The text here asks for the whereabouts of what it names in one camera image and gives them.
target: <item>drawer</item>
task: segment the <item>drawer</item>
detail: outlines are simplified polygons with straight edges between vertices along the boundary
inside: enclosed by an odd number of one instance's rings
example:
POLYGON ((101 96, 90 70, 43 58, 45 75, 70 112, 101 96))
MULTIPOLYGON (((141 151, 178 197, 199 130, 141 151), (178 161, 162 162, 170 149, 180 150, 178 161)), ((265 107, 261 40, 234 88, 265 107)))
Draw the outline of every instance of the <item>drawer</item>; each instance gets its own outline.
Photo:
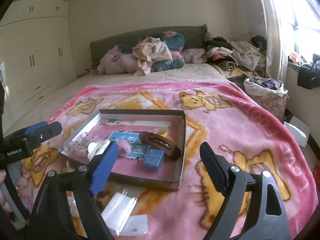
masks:
POLYGON ((24 103, 25 101, 27 101, 37 93, 41 92, 42 90, 46 89, 50 85, 50 82, 46 78, 40 79, 39 81, 21 90, 21 92, 19 93, 20 101, 24 103))
POLYGON ((44 100, 48 95, 50 95, 54 91, 53 86, 49 86, 42 90, 41 92, 35 94, 33 97, 22 103, 22 106, 25 111, 29 111, 37 106, 42 100, 44 100))
POLYGON ((4 14, 0 26, 42 17, 68 17, 68 2, 62 0, 15 1, 4 14))

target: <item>black robotic device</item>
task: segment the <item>black robotic device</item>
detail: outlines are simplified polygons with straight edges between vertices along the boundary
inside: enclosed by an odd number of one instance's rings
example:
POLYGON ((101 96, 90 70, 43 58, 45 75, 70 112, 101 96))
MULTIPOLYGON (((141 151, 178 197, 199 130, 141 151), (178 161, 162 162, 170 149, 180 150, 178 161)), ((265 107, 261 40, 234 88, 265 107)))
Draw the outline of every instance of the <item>black robotic device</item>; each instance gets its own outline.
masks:
MULTIPOLYGON (((4 90, 0 86, 1 127, 4 107, 4 90)), ((59 124, 44 125, 38 129, 19 130, 6 138, 0 135, 0 168, 10 162, 32 156, 33 149, 40 143, 59 134, 59 124)), ((8 240, 81 240, 72 222, 67 191, 73 191, 80 219, 90 240, 113 240, 94 200, 93 181, 96 190, 102 190, 109 176, 103 172, 105 165, 113 165, 115 159, 110 152, 117 151, 111 142, 103 154, 95 156, 88 166, 81 165, 73 172, 57 174, 49 171, 44 178, 29 219, 29 212, 18 197, 10 176, 6 186, 29 226, 23 232, 17 231, 0 208, 0 236, 8 240)), ((277 185, 268 171, 260 175, 230 166, 223 156, 216 155, 208 143, 202 143, 200 157, 215 189, 224 197, 220 211, 203 240, 290 240, 288 217, 277 185), (251 191, 251 200, 241 233, 230 238, 236 224, 244 193, 251 191)))

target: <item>dark green headboard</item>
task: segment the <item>dark green headboard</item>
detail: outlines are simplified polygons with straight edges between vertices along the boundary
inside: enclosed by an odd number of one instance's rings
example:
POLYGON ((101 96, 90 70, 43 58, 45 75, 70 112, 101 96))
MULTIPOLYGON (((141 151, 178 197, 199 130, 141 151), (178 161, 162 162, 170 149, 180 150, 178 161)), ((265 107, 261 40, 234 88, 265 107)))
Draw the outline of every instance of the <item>dark green headboard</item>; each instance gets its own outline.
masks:
POLYGON ((90 43, 91 69, 96 69, 103 56, 117 44, 127 44, 134 47, 146 37, 161 38, 162 33, 167 31, 181 33, 184 36, 185 45, 183 50, 203 48, 204 34, 207 32, 207 25, 158 27, 122 33, 99 41, 93 41, 90 43))

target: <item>beige bed sheet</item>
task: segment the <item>beige bed sheet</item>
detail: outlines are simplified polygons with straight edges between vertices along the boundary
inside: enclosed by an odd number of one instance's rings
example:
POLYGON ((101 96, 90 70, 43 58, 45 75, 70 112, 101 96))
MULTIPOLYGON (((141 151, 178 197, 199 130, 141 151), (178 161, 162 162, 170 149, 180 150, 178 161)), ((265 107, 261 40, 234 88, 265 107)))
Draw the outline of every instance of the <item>beige bed sheet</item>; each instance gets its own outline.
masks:
POLYGON ((145 82, 165 82, 165 81, 185 81, 185 80, 204 80, 204 81, 224 81, 223 77, 215 68, 209 64, 185 64, 183 68, 167 70, 163 72, 150 73, 144 77, 133 77, 133 74, 84 76, 62 89, 52 93, 34 109, 24 114, 6 132, 5 136, 17 131, 18 129, 47 120, 56 110, 62 107, 81 89, 89 85, 120 85, 136 84, 145 82))

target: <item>open box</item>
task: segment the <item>open box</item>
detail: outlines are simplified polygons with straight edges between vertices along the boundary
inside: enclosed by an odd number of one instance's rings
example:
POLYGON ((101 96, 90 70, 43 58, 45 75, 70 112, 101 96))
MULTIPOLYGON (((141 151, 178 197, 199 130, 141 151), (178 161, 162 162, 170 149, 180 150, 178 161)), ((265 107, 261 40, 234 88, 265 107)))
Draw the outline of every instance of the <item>open box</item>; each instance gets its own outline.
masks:
MULTIPOLYGON (((78 141, 85 132, 90 136, 99 136, 99 140, 109 139, 112 132, 128 131, 139 133, 166 127, 170 137, 181 150, 178 160, 165 158, 159 171, 142 167, 143 160, 117 158, 109 179, 139 187, 178 190, 181 183, 186 141, 186 116, 181 110, 145 110, 145 109, 102 109, 71 133, 65 145, 78 141)), ((63 147, 59 151, 81 163, 88 164, 87 157, 70 154, 63 147)))

